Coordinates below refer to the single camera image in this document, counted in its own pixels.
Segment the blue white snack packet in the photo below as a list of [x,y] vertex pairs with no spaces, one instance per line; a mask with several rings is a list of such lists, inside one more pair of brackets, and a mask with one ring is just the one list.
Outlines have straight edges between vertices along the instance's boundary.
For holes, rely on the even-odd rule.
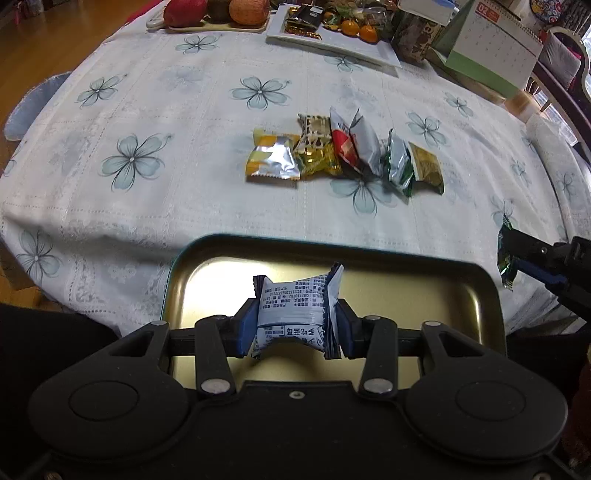
[[325,359],[341,357],[335,305],[345,268],[335,263],[329,272],[300,280],[276,283],[266,275],[253,278],[259,300],[256,336],[250,347],[259,357],[280,341],[301,343],[324,354]]

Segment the brown patterned snack packet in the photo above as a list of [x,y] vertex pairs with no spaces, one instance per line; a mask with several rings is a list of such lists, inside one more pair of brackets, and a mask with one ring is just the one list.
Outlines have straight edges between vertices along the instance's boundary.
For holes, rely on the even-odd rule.
[[294,148],[294,155],[300,165],[301,177],[317,173],[341,176],[342,166],[335,155],[329,117],[300,114],[298,123],[301,125],[301,138]]

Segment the yellow silver snack packet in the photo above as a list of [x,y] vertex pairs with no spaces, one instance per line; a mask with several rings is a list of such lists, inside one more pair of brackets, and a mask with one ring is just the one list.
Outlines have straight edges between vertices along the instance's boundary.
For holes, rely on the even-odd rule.
[[252,132],[253,150],[245,163],[247,177],[266,177],[287,181],[301,179],[300,165],[294,155],[300,136],[272,133],[263,128]]

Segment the white floral lace tablecloth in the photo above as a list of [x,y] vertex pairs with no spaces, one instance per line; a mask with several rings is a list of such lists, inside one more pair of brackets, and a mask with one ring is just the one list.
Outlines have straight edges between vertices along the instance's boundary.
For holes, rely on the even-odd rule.
[[121,28],[59,87],[1,177],[1,243],[55,300],[121,333],[213,234],[471,262],[504,223],[590,233],[590,190],[545,120],[427,66],[379,69],[252,33]]

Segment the green white snack packet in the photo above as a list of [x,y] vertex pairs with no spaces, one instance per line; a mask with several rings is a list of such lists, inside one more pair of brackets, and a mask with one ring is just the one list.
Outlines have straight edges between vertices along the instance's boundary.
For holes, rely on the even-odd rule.
[[389,183],[399,193],[410,198],[415,179],[410,144],[403,140],[394,129],[389,131],[385,166]]

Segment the olive gold snack packet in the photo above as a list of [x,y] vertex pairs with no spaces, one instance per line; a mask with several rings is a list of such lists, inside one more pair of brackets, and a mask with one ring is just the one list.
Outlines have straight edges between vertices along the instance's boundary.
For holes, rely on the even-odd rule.
[[443,172],[438,157],[418,145],[408,142],[416,182],[432,187],[439,195],[445,191]]

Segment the red apple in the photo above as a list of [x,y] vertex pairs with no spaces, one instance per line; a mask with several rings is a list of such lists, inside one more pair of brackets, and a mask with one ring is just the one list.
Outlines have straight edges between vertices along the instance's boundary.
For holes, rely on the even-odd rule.
[[205,0],[170,0],[163,11],[168,27],[196,26],[206,14]]

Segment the desk calendar green base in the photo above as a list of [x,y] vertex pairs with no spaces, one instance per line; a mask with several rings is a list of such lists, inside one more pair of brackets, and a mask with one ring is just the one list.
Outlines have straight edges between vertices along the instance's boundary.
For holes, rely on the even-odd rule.
[[496,1],[470,1],[433,43],[443,64],[505,98],[522,90],[543,42]]

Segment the grey chair cushion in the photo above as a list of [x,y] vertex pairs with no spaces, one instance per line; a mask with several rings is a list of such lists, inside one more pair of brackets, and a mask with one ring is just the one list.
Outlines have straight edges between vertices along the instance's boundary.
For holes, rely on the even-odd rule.
[[70,76],[71,71],[53,75],[32,89],[18,102],[4,125],[4,137],[9,142],[20,142],[36,117]]

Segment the wooden chair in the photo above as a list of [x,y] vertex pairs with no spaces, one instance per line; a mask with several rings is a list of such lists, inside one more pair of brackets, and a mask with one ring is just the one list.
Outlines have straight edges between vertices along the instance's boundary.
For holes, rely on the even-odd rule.
[[546,93],[590,160],[590,50],[580,36],[563,27],[542,32],[543,50],[531,81]]

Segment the white rectangular plate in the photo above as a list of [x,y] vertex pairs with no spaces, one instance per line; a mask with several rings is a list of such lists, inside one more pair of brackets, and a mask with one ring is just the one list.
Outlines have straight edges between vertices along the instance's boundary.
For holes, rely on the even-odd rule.
[[273,14],[270,25],[266,29],[267,41],[283,41],[342,54],[377,66],[401,68],[401,61],[391,44],[386,41],[370,44],[358,38],[326,30],[324,27],[318,30],[320,39],[287,33],[286,21],[290,8],[290,4],[280,5],[276,13]]

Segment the black snack packet on plate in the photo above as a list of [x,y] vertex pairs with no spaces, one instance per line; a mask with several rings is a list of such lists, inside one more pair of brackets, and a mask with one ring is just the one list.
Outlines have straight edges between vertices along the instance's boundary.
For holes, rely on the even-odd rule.
[[300,24],[304,26],[311,26],[318,28],[322,23],[322,17],[324,17],[325,9],[315,5],[301,5],[290,11],[287,16],[287,21]]

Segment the grey white snack packet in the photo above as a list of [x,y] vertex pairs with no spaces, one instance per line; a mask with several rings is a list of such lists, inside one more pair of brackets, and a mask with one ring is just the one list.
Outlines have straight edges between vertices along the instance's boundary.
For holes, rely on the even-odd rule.
[[370,122],[360,112],[356,111],[349,126],[353,145],[356,148],[363,166],[374,176],[381,178],[384,174],[382,163],[382,144]]

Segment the wooden fruit board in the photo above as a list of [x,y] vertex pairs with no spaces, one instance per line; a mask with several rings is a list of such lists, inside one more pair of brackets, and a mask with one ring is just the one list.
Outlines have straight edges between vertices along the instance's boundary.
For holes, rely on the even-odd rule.
[[252,32],[262,33],[269,25],[270,19],[266,19],[262,25],[246,26],[235,22],[215,23],[211,22],[208,16],[205,16],[198,25],[190,27],[172,27],[167,26],[163,18],[164,9],[161,8],[152,15],[145,23],[146,30],[149,32],[157,30],[167,30],[178,33],[201,33],[201,32]]

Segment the gold chocolate coins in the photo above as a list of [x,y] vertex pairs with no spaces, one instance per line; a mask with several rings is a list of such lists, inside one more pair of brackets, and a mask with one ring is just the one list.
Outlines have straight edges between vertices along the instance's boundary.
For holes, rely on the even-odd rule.
[[314,38],[318,40],[322,39],[322,36],[318,34],[317,30],[312,29],[310,26],[303,26],[290,21],[284,23],[283,31],[291,35]]

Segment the red white hawthorn packet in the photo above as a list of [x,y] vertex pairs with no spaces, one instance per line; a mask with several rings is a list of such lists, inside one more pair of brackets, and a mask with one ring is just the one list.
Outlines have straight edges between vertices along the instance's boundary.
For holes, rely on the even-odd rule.
[[349,126],[346,125],[342,116],[335,110],[335,107],[329,109],[329,125],[332,130],[332,143],[335,147],[335,155],[339,160],[344,162],[346,166],[353,169],[356,173],[362,174],[362,162],[356,152],[356,147],[353,145],[351,133],[349,133]]

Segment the tangerines on plate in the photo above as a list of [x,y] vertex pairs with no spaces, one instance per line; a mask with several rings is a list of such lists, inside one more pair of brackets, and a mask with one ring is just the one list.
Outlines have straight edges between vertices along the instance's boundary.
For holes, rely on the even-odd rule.
[[376,27],[370,24],[363,24],[346,19],[339,24],[342,34],[348,37],[356,37],[363,42],[377,44],[380,41],[380,35]]

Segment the brown printed snack jar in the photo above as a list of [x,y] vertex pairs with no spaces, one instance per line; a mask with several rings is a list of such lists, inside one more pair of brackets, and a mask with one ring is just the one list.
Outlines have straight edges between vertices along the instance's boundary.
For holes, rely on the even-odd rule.
[[418,63],[425,59],[428,48],[444,27],[399,9],[394,13],[393,29],[391,45],[397,55],[406,62]]

